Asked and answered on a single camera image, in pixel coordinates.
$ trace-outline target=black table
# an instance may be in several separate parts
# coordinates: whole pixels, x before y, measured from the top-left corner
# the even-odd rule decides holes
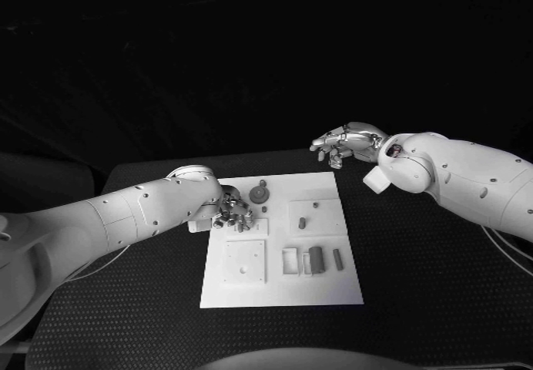
[[[104,192],[190,164],[217,178],[331,170],[308,150],[135,163],[115,168]],[[282,347],[347,349],[422,366],[533,364],[533,278],[428,194],[390,186],[376,195],[361,182],[370,169],[348,159],[334,171],[364,305],[200,309],[209,233],[184,225],[59,288],[27,368],[194,368]]]

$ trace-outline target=white platform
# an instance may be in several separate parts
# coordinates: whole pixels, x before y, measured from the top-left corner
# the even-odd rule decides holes
[[[253,204],[248,194],[252,187],[259,185],[259,180],[266,181],[269,200],[263,204]],[[261,221],[259,228],[255,226],[252,231],[240,234],[227,230],[227,227],[210,230],[200,308],[363,304],[333,172],[240,177],[219,181],[239,189],[245,202],[252,206],[255,218]],[[268,208],[266,213],[261,211],[262,206]],[[298,229],[299,217],[308,219],[304,230]],[[249,254],[250,257],[239,259],[245,271],[242,275],[255,277],[263,274],[263,281],[249,284],[245,276],[239,277],[236,272],[235,279],[225,281],[227,269],[240,271],[236,265],[229,265],[235,261],[227,262],[229,245],[236,245],[227,242],[250,240],[263,241],[263,271],[258,271],[255,261],[246,260],[255,255]],[[325,272],[305,276],[302,253],[314,246],[323,247]],[[284,276],[284,248],[297,248],[298,276]],[[335,267],[333,249],[338,249],[341,254],[341,271]]]

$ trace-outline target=small part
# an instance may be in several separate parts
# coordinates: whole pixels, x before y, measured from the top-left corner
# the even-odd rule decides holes
[[[333,250],[333,257],[335,258],[337,270],[340,271],[344,267],[341,266],[341,253],[338,252],[338,249]]]
[[[249,191],[249,200],[255,204],[262,204],[269,199],[269,190],[265,187],[255,187]]]
[[[323,248],[321,247],[308,248],[308,256],[311,260],[311,274],[321,274],[325,271]]]
[[[284,276],[298,276],[298,249],[284,248],[281,250],[284,263]]]
[[[302,253],[302,276],[311,277],[311,258],[308,252]]]

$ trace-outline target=textured mat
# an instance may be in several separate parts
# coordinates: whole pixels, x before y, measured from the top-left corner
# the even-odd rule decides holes
[[[189,164],[219,178],[330,170],[308,150],[137,163],[115,168],[104,192]],[[194,368],[281,347],[347,349],[423,366],[533,364],[533,278],[428,194],[390,186],[376,195],[361,182],[371,165],[344,164],[334,174],[363,306],[200,310],[209,233],[181,226],[59,288],[27,368]]]

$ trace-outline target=round object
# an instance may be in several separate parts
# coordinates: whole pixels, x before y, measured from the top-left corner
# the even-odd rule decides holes
[[[269,199],[269,190],[265,187],[255,187],[249,191],[249,200],[255,204],[262,204]]]

